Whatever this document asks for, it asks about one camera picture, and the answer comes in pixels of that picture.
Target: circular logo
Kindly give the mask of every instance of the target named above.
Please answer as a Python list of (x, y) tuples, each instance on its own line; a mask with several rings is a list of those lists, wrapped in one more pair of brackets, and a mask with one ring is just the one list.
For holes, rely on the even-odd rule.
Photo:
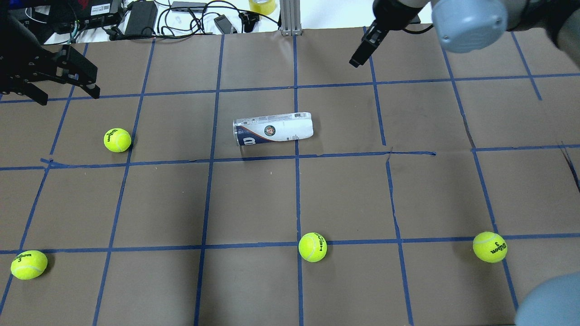
[(274, 136), (274, 134), (276, 133), (276, 128), (274, 128), (274, 126), (266, 126), (264, 128), (264, 133), (266, 134), (266, 136)]

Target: white label sticker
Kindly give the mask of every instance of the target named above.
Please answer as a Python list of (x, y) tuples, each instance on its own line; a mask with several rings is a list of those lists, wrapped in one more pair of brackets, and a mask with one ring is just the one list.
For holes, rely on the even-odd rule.
[(102, 13), (108, 13), (110, 6), (111, 5), (92, 6), (92, 8), (90, 9), (90, 15), (94, 16), (94, 15), (99, 15)]

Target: yellow object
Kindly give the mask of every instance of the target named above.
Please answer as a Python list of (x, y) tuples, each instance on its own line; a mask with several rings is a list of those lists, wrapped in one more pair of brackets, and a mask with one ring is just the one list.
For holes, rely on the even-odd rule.
[(305, 234), (298, 243), (300, 256), (307, 262), (315, 263), (326, 256), (327, 243), (323, 236), (310, 232)]
[(274, 0), (248, 0), (250, 2), (250, 10), (261, 13), (262, 15), (269, 15), (276, 9), (276, 1)]
[(497, 263), (506, 257), (508, 245), (499, 234), (486, 231), (473, 239), (473, 252), (484, 262)]
[(37, 250), (25, 251), (12, 261), (10, 271), (19, 280), (30, 280), (40, 276), (48, 265), (48, 259), (44, 253)]
[(108, 150), (120, 153), (131, 146), (131, 135), (125, 129), (113, 128), (105, 133), (103, 143)]

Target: tennis ball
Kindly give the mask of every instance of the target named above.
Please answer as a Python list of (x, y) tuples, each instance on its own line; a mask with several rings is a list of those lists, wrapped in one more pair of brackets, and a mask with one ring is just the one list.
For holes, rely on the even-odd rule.
[(499, 234), (486, 231), (473, 239), (473, 252), (484, 262), (497, 263), (506, 257), (508, 245)]
[(113, 128), (105, 133), (103, 142), (108, 150), (120, 153), (131, 146), (131, 135), (125, 129)]
[(300, 256), (311, 263), (318, 262), (324, 258), (327, 249), (328, 247), (324, 237), (315, 232), (305, 234), (298, 243)]
[(10, 271), (20, 280), (30, 280), (40, 276), (48, 265), (48, 259), (44, 253), (37, 250), (25, 251), (12, 261)]

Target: white floor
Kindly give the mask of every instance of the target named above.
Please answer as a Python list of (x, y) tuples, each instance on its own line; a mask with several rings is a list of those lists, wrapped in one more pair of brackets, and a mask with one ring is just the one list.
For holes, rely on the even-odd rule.
[[(158, 0), (161, 3), (173, 2), (173, 0)], [(276, 1), (276, 9), (272, 14), (269, 15), (274, 20), (278, 20), (278, 15), (280, 14), (280, 0)], [(248, 0), (230, 0), (233, 5), (239, 9), (249, 9)], [(361, 27), (368, 26), (374, 20), (374, 15), (372, 13), (372, 3), (373, 0), (302, 0), (300, 2), (300, 20), (302, 22), (302, 28), (346, 28), (346, 27)], [(222, 6), (226, 5), (224, 3), (214, 3), (213, 5)], [(166, 7), (158, 6), (159, 16)], [(239, 31), (241, 29), (240, 19), (237, 17), (237, 12), (231, 9), (211, 9), (211, 12), (218, 12), (220, 14), (226, 15), (228, 19), (232, 22), (236, 29)], [(125, 29), (126, 22), (130, 18), (131, 13), (127, 15), (125, 20), (119, 25), (121, 30)], [(205, 19), (206, 32), (212, 32), (215, 34), (220, 34), (220, 32), (215, 27), (213, 19), (216, 15), (209, 15)], [(431, 23), (431, 5), (427, 5), (419, 14), (421, 22)], [(187, 29), (189, 28), (191, 22), (191, 16), (188, 13), (174, 13), (170, 12), (167, 18), (168, 25), (176, 28)], [(275, 31), (277, 25), (273, 22), (262, 18), (260, 23), (256, 25), (254, 31), (267, 32)], [(185, 33), (175, 32), (176, 35), (182, 35)], [(66, 41), (68, 39), (67, 35), (57, 35), (54, 34), (51, 38), (47, 40), (47, 44), (59, 43)], [(94, 30), (84, 31), (79, 37), (78, 42), (103, 42), (108, 41), (108, 35), (100, 28)]]

